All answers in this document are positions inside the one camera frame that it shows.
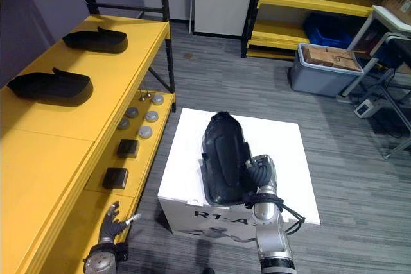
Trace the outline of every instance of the gray metal knob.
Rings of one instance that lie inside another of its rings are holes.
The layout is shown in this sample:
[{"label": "gray metal knob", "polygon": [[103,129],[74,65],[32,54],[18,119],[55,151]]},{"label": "gray metal knob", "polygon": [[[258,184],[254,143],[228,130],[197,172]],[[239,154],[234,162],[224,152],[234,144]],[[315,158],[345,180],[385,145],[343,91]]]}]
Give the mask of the gray metal knob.
[{"label": "gray metal knob", "polygon": [[130,126],[130,121],[127,118],[121,118],[120,123],[117,125],[118,130],[125,130]]},{"label": "gray metal knob", "polygon": [[158,119],[159,119],[159,115],[155,111],[151,111],[146,114],[146,120],[148,122],[156,122]]},{"label": "gray metal knob", "polygon": [[147,138],[150,138],[151,135],[153,135],[153,130],[152,130],[152,128],[150,128],[149,126],[142,126],[142,127],[140,127],[139,136],[140,136],[141,138],[147,139]]},{"label": "gray metal knob", "polygon": [[126,116],[129,118],[135,118],[139,115],[139,111],[136,107],[128,107],[126,110]]},{"label": "gray metal knob", "polygon": [[156,94],[154,97],[152,97],[152,103],[154,105],[161,105],[162,102],[164,102],[164,97],[160,94]]}]

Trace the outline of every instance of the gray plastic bin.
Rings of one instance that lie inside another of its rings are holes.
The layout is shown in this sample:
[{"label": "gray plastic bin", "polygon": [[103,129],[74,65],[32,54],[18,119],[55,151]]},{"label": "gray plastic bin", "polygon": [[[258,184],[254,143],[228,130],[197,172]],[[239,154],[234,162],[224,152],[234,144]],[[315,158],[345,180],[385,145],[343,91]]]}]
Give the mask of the gray plastic bin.
[{"label": "gray plastic bin", "polygon": [[355,78],[363,74],[362,69],[361,72],[356,72],[336,67],[308,64],[302,55],[303,46],[324,47],[307,43],[298,44],[298,53],[290,73],[291,88],[295,91],[335,97]]}]

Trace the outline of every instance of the white box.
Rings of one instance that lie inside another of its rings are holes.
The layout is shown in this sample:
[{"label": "white box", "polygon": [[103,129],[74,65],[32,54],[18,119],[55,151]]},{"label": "white box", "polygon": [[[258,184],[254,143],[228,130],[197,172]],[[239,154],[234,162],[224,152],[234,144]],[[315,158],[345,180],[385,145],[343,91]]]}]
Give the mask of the white box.
[{"label": "white box", "polygon": [[[174,234],[255,247],[255,223],[243,205],[207,203],[200,163],[202,139],[214,112],[183,108],[162,176],[158,198]],[[277,172],[277,195],[305,216],[302,229],[320,225],[298,124],[232,115],[243,128],[251,155],[268,154]],[[283,211],[284,226],[295,219]]]}]

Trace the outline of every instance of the cardboard box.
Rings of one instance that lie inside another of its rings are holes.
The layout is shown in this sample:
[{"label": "cardboard box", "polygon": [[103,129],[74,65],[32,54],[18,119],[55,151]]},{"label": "cardboard box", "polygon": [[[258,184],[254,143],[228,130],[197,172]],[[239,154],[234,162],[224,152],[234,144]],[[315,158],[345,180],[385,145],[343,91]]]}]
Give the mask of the cardboard box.
[{"label": "cardboard box", "polygon": [[411,0],[384,0],[382,5],[403,22],[411,24]]},{"label": "cardboard box", "polygon": [[345,49],[304,46],[302,53],[305,61],[309,64],[361,72],[361,68],[354,60],[352,54]]},{"label": "cardboard box", "polygon": [[361,72],[361,69],[357,66],[354,60],[339,56],[333,56],[333,67]]},{"label": "cardboard box", "polygon": [[304,59],[309,64],[325,65],[331,67],[333,65],[333,58],[327,51],[321,51],[312,47],[307,47]]},{"label": "cardboard box", "polygon": [[[202,137],[214,112],[183,108],[158,199],[176,235],[255,248],[256,224],[243,205],[212,207],[202,183]],[[277,195],[306,217],[301,232],[320,225],[298,124],[232,115],[243,128],[252,155],[268,154],[277,173]],[[284,227],[295,223],[287,211]]]}]

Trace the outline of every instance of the storage shelf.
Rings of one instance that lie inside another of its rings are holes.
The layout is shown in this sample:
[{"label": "storage shelf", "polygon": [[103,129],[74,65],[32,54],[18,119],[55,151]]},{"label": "storage shelf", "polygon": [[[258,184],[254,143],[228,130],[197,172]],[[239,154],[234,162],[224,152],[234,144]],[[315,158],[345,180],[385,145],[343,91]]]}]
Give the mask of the storage shelf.
[{"label": "storage shelf", "polygon": [[[1,142],[8,145],[3,146],[8,155],[1,163],[2,188],[12,188],[2,191],[3,234],[12,235],[2,240],[8,248],[3,256],[5,273],[39,272],[152,60],[170,37],[168,22],[104,15],[89,16],[75,30],[96,31],[97,26],[125,32],[127,50],[95,53],[70,49],[59,40],[21,73],[50,73],[57,67],[90,76],[94,90],[85,103],[47,105],[19,98],[8,87],[1,89]],[[30,134],[20,138],[18,132]],[[28,153],[25,143],[31,134],[41,135],[37,140],[42,144],[30,147]],[[47,136],[58,137],[60,144],[48,144]],[[29,179],[35,189],[27,188]],[[35,209],[34,214],[27,212],[28,207]],[[22,218],[33,224],[28,227]]]},{"label": "storage shelf", "polygon": [[[136,118],[129,119],[130,127],[126,130],[116,130],[105,148],[100,160],[96,164],[85,189],[98,191],[102,193],[111,193],[128,197],[139,197],[143,191],[144,183],[160,143],[164,127],[170,114],[171,105],[174,101],[174,94],[162,92],[150,92],[152,95],[161,94],[164,97],[164,103],[154,105],[149,99],[144,102],[139,101],[139,92],[130,102],[130,107],[137,107],[139,115]],[[154,123],[149,123],[144,119],[148,111],[156,111],[159,119]],[[138,130],[142,125],[150,126],[153,135],[148,139],[142,139],[138,136]],[[121,139],[138,140],[139,149],[136,158],[119,158],[116,155],[117,147]],[[108,167],[123,167],[128,170],[128,178],[125,189],[108,190],[102,187],[106,169]]]},{"label": "storage shelf", "polygon": [[372,12],[374,2],[371,0],[259,0],[257,7],[259,8],[261,4],[367,17]]},{"label": "storage shelf", "polygon": [[247,49],[247,56],[249,57],[260,57],[260,58],[271,58],[271,59],[283,59],[283,60],[293,60],[295,55],[290,52],[280,52],[280,51],[269,51],[269,50],[259,50],[249,47]]},{"label": "storage shelf", "polygon": [[[120,202],[118,218],[121,220],[130,217],[136,211],[175,97],[174,94],[170,93],[151,91],[149,93],[163,95],[164,103],[154,105],[149,99],[141,102],[139,101],[139,92],[134,96],[129,106],[137,107],[139,115],[129,119],[130,127],[126,130],[114,132],[85,189],[58,235],[41,273],[82,274],[82,260],[87,256],[90,248],[97,244],[100,225],[110,204],[115,201]],[[159,119],[154,123],[148,123],[144,120],[147,111],[151,110],[159,114]],[[150,138],[144,140],[137,136],[137,131],[141,125],[148,125],[153,129],[153,135]],[[137,158],[118,158],[116,156],[121,139],[138,140]],[[108,167],[128,169],[125,189],[107,190],[101,186]],[[127,231],[124,231],[117,238],[117,242],[124,241],[126,236]]]},{"label": "storage shelf", "polygon": [[296,50],[298,43],[310,43],[300,26],[283,22],[256,21],[247,48],[256,45]]}]

